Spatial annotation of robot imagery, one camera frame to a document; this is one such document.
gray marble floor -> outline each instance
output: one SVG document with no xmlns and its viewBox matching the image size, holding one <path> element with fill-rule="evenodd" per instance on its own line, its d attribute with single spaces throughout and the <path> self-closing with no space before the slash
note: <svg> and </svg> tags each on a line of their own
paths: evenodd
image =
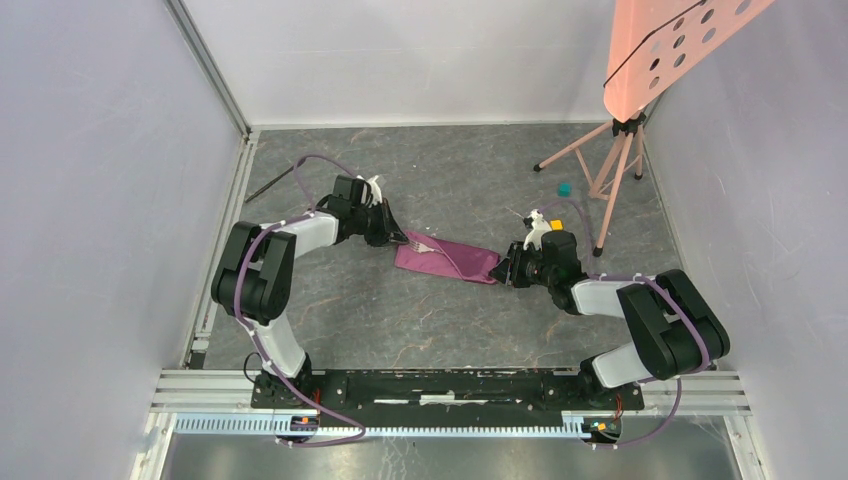
<svg viewBox="0 0 848 480">
<path fill-rule="evenodd" d="M 505 253 L 526 230 L 521 215 L 556 199 L 570 182 L 597 235 L 605 203 L 589 199 L 574 156 L 541 173 L 532 166 L 594 127 L 591 124 L 489 125 L 262 132 L 248 193 L 305 152 L 323 153 L 363 176 L 380 174 L 401 227 Z M 583 148 L 597 171 L 612 144 L 603 135 Z M 303 169 L 316 197 L 336 171 L 320 160 Z M 300 214 L 306 202 L 288 176 L 242 219 L 271 222 Z M 556 212 L 585 245 L 577 215 Z M 679 260 L 650 169 L 627 175 L 613 213 L 600 271 L 657 273 Z M 295 266 L 288 312 L 316 368 L 571 366 L 629 341 L 624 322 L 571 316 L 542 287 L 478 285 L 394 267 L 393 248 L 359 238 L 311 252 Z M 205 368 L 241 368 L 251 345 L 218 312 Z"/>
</svg>

pink cloth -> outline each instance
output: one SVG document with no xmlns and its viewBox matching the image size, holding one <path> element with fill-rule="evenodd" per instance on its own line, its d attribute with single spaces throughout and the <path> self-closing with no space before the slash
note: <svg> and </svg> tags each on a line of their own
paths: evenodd
<svg viewBox="0 0 848 480">
<path fill-rule="evenodd" d="M 459 278 L 466 282 L 494 284 L 489 271 L 497 266 L 500 255 L 485 248 L 405 232 L 410 240 L 435 248 L 438 252 L 417 253 L 408 245 L 400 245 L 395 266 L 440 277 Z"/>
</svg>

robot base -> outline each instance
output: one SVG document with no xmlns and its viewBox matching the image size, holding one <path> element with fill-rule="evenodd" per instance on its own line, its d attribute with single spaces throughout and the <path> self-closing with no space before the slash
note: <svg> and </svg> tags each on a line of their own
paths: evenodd
<svg viewBox="0 0 848 480">
<path fill-rule="evenodd" d="M 563 411 L 614 411 L 616 395 L 625 410 L 645 408 L 635 384 L 587 397 L 570 369 L 325 370 L 310 385 L 304 393 L 371 428 L 557 426 Z M 290 401 L 254 390 L 251 407 L 292 408 Z M 322 415 L 321 426 L 348 425 Z"/>
<path fill-rule="evenodd" d="M 303 367 L 297 377 L 291 379 L 294 386 L 307 397 L 314 399 L 317 390 L 312 377 L 312 362 L 309 355 L 303 361 Z M 296 408 L 303 404 L 279 378 L 262 370 L 253 381 L 253 395 L 250 406 L 253 408 Z"/>
</svg>

metal fork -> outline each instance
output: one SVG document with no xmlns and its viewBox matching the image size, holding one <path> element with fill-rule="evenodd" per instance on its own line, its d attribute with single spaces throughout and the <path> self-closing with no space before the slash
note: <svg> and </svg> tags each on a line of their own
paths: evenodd
<svg viewBox="0 0 848 480">
<path fill-rule="evenodd" d="M 428 247 L 427 245 L 424 245 L 421 242 L 416 242 L 415 240 L 410 240 L 408 245 L 415 253 L 442 253 L 440 250 Z"/>
</svg>

white wall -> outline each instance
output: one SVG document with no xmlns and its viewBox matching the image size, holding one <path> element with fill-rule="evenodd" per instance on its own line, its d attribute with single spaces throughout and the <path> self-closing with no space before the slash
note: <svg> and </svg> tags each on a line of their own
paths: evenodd
<svg viewBox="0 0 848 480">
<path fill-rule="evenodd" d="M 254 125 L 606 120 L 612 0 L 189 0 Z"/>
<path fill-rule="evenodd" d="M 0 478 L 126 478 L 239 135 L 161 1 L 0 6 Z"/>
<path fill-rule="evenodd" d="M 848 3 L 778 1 L 648 125 L 684 263 L 731 335 L 778 479 L 843 476 Z"/>
</svg>

